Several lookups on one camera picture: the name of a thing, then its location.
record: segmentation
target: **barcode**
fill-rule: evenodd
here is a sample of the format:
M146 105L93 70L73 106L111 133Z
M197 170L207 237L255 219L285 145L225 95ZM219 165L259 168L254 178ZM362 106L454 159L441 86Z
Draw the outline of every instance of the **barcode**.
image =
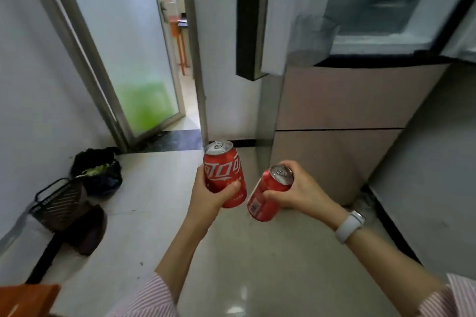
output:
M249 206L249 212L256 217L256 215L258 214L259 210L261 209L261 203L258 202L258 200L255 198L255 200L253 200L253 203L251 204L251 206Z

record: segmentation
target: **silver can top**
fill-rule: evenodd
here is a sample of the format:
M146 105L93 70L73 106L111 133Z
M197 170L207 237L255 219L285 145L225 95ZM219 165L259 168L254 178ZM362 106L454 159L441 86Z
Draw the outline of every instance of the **silver can top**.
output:
M277 164L269 169L271 176L283 186L290 186L294 182L293 171L282 164Z
M208 155L220 155L228 152L233 148L233 143L228 140L217 140L211 142L205 147L205 154Z

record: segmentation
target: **striped sleeve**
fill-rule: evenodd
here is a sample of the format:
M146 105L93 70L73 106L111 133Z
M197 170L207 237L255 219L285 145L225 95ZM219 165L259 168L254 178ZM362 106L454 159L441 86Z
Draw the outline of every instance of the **striped sleeve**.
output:
M107 317L178 317L169 288L154 273L148 282L130 298L119 302Z
M449 284L433 293L420 305L422 317L474 317L476 316L476 282L472 279L448 274Z

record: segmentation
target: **coca-cola can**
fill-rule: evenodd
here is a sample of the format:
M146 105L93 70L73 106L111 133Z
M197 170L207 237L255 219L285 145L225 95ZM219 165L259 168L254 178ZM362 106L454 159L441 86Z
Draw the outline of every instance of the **coca-cola can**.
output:
M276 216L280 209L279 203L266 200L263 196L265 190L278 190L285 192L294 182L292 170L282 164L277 164L265 170L248 202L248 212L260 222L268 222Z
M213 193L225 189L231 182L240 181L241 187L233 197L223 203L223 208L239 206L246 200L246 184L241 162L233 143L218 140L205 147L203 156L207 188Z

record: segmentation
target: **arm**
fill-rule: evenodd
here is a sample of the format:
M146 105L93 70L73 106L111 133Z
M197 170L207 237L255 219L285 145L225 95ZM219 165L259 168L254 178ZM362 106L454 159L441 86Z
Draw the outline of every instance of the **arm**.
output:
M205 186L203 166L197 169L195 183L190 198L187 216L169 249L158 264L155 272L162 277L169 287L174 303L182 291L192 257L205 237L211 224L217 218L222 204L232 197L240 188L240 182L229 184L221 192L214 194Z
M266 191L265 197L318 219L335 231L348 212L331 200L298 163L281 163L293 171L294 183L286 192ZM427 297L445 287L423 266L366 228L355 231L346 244L403 316L415 316Z

